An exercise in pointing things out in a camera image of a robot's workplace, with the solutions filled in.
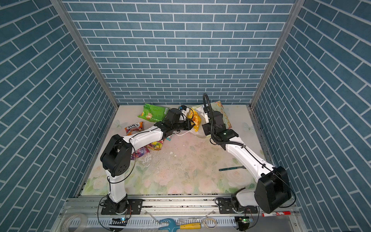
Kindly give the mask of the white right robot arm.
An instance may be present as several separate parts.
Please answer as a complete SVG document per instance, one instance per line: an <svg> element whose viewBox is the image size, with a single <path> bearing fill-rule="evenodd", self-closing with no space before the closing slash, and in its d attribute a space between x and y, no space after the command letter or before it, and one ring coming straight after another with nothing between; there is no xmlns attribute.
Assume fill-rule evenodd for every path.
<svg viewBox="0 0 371 232"><path fill-rule="evenodd" d="M288 173L283 167L274 167L250 149L232 129L227 129L223 115L218 111L203 109L205 135L210 135L214 144L232 154L256 182L254 190L242 188L231 197L237 211L246 206L258 206L271 213L291 199Z"/></svg>

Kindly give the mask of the yellow chips bag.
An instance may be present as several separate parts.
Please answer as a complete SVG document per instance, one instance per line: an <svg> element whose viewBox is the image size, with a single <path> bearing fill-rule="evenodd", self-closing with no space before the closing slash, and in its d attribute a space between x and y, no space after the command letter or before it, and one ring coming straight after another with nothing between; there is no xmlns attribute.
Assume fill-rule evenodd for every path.
<svg viewBox="0 0 371 232"><path fill-rule="evenodd" d="M202 121L198 112L193 108L189 108L189 111L187 113L187 118L192 121L194 131L198 132L199 128L200 128L201 121Z"/></svg>

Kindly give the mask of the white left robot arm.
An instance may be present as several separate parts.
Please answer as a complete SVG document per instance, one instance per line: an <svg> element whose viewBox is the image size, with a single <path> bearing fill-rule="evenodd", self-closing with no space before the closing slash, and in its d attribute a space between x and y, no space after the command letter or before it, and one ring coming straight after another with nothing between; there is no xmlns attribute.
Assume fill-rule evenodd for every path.
<svg viewBox="0 0 371 232"><path fill-rule="evenodd" d="M135 151L146 145L168 138L177 131L189 131L195 124L187 117L191 109L185 105L171 108L162 121L152 127L133 135L120 136L115 134L109 140L100 157L109 183L109 193L104 203L111 207L114 214L128 212L128 194L125 189L125 180L130 174L131 158Z"/></svg>

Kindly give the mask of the floral paper gift bag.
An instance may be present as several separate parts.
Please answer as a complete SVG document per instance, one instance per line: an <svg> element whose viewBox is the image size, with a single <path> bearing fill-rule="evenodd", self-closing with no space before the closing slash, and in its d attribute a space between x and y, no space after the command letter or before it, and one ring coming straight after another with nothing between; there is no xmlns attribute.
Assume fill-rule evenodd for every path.
<svg viewBox="0 0 371 232"><path fill-rule="evenodd" d="M200 138L210 137L211 123L213 123L214 133L232 128L221 101L206 102L190 107L182 105L179 110L186 119L190 120L190 133Z"/></svg>

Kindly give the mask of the purple Fox's berries candy bag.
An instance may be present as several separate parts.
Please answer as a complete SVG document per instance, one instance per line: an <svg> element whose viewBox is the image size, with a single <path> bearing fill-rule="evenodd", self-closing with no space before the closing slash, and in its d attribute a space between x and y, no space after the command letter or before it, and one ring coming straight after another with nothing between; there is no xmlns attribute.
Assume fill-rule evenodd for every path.
<svg viewBox="0 0 371 232"><path fill-rule="evenodd" d="M136 150L135 152L133 152L130 159L135 160L137 158L140 158L140 157L146 155L149 152L150 152L150 150L147 147L142 147L142 148Z"/></svg>

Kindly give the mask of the green chips bag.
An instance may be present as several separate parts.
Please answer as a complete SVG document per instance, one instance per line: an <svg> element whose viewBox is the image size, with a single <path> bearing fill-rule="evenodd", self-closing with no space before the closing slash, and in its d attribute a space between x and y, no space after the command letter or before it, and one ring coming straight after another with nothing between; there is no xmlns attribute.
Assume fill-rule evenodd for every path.
<svg viewBox="0 0 371 232"><path fill-rule="evenodd" d="M162 121L165 118L168 110L169 108L163 106L156 106L145 103L145 105L143 106L143 111L138 115L138 118L156 123Z"/></svg>

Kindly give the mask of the orange Fox's fruits candy bag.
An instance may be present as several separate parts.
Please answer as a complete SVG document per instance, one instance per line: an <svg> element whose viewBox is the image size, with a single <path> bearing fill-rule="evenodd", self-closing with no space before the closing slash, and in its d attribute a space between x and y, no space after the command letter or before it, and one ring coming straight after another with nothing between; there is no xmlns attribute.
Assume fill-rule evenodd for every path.
<svg viewBox="0 0 371 232"><path fill-rule="evenodd" d="M143 122L137 122L132 125L129 125L125 128L126 135L132 135L134 133L140 132L144 129Z"/></svg>

